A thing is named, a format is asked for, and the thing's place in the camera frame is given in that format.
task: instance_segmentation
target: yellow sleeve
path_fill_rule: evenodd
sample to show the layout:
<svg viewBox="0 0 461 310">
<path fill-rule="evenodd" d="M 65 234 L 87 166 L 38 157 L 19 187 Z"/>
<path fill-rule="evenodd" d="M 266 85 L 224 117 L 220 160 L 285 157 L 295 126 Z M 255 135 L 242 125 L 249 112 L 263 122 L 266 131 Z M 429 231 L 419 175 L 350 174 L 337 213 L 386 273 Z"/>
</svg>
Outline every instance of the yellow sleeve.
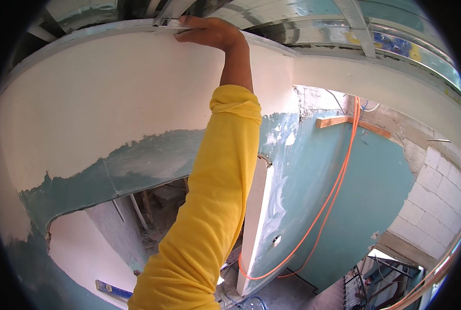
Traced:
<svg viewBox="0 0 461 310">
<path fill-rule="evenodd" d="M 129 309 L 220 309 L 213 293 L 244 219 L 261 108 L 249 90 L 217 88 L 177 220 L 138 276 Z"/>
</svg>

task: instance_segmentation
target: concrete block wall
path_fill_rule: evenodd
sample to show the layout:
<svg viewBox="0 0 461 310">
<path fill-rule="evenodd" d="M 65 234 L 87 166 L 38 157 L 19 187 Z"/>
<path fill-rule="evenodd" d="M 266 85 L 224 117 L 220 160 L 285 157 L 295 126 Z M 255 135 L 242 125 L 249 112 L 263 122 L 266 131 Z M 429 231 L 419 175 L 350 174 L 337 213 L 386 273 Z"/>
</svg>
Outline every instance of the concrete block wall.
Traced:
<svg viewBox="0 0 461 310">
<path fill-rule="evenodd" d="M 389 231 L 439 259 L 461 229 L 461 172 L 428 146 L 417 181 Z"/>
</svg>

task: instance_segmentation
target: white cable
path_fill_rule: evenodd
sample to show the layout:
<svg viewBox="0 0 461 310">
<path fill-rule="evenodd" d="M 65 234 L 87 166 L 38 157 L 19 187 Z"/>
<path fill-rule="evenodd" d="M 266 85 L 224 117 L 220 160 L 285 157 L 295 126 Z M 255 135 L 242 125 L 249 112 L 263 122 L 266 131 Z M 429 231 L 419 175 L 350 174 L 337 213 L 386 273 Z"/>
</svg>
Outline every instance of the white cable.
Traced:
<svg viewBox="0 0 461 310">
<path fill-rule="evenodd" d="M 372 111 L 375 110 L 379 105 L 380 105 L 380 103 L 377 103 L 377 105 L 375 106 L 375 108 L 373 108 L 373 109 L 371 109 L 371 110 L 364 110 L 361 106 L 360 106 L 360 109 L 362 109 L 362 110 L 365 111 L 365 112 L 372 112 Z"/>
</svg>

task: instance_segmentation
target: staircase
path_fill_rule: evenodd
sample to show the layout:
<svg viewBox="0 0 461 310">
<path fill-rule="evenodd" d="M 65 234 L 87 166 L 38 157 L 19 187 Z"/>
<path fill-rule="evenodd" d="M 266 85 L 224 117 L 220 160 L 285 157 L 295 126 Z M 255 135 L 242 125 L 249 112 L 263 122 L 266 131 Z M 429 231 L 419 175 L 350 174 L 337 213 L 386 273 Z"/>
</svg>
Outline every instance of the staircase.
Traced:
<svg viewBox="0 0 461 310">
<path fill-rule="evenodd" d="M 298 310 L 344 310 L 344 278 L 313 299 L 305 301 Z"/>
</svg>

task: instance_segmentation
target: teal wall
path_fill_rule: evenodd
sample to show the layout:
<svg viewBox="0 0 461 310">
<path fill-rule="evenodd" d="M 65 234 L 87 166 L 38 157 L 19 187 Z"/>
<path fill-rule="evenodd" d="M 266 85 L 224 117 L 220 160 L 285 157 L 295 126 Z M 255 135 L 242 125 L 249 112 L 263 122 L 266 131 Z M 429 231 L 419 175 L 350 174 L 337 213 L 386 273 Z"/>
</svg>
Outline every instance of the teal wall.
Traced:
<svg viewBox="0 0 461 310">
<path fill-rule="evenodd" d="M 259 153 L 271 160 L 274 175 L 252 276 L 270 271 L 290 253 L 332 188 L 351 126 L 345 123 L 317 128 L 315 119 L 336 114 L 336 111 L 317 110 L 313 118 L 301 122 L 298 114 L 263 117 Z M 51 180 L 46 175 L 39 187 L 19 193 L 32 221 L 33 234 L 27 242 L 11 243 L 7 251 L 37 305 L 83 307 L 71 306 L 77 301 L 84 308 L 113 307 L 73 282 L 49 258 L 43 237 L 48 225 L 57 216 L 187 176 L 203 133 L 203 130 L 174 130 L 147 136 L 116 149 L 75 176 Z M 177 168 L 167 174 L 166 167 L 174 162 L 178 163 Z M 344 275 L 366 254 L 367 247 L 376 242 L 370 238 L 372 234 L 382 233 L 391 224 L 412 184 L 413 175 L 402 147 L 358 129 L 343 187 L 316 254 L 300 275 L 321 290 Z M 296 252 L 289 264 L 292 269 L 301 266 L 308 256 L 322 219 Z M 282 236 L 282 241 L 273 247 L 272 239 L 277 235 Z M 259 283 L 252 281 L 251 288 Z M 64 290 L 70 299 L 63 298 Z"/>
</svg>

